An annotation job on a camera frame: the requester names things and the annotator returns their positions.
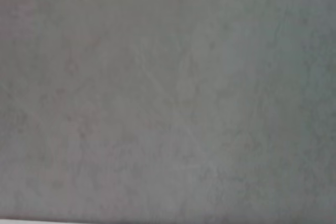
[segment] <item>textured wall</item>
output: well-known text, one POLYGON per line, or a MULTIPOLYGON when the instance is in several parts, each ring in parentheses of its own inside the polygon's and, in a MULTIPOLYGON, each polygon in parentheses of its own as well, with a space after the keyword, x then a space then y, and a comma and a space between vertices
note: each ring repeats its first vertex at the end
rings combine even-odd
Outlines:
POLYGON ((0 0, 0 216, 335 223, 335 0, 0 0))

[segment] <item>concrete surface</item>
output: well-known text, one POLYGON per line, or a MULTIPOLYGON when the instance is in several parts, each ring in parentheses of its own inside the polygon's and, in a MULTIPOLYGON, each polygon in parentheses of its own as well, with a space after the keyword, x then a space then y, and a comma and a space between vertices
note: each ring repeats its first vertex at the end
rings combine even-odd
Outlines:
POLYGON ((335 0, 0 0, 0 217, 336 223, 335 0))

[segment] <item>gray surface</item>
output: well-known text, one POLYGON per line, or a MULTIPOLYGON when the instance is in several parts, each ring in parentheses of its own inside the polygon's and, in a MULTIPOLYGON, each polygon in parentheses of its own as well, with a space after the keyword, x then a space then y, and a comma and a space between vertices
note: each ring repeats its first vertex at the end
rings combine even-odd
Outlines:
POLYGON ((0 216, 336 223, 335 0, 0 0, 0 216))

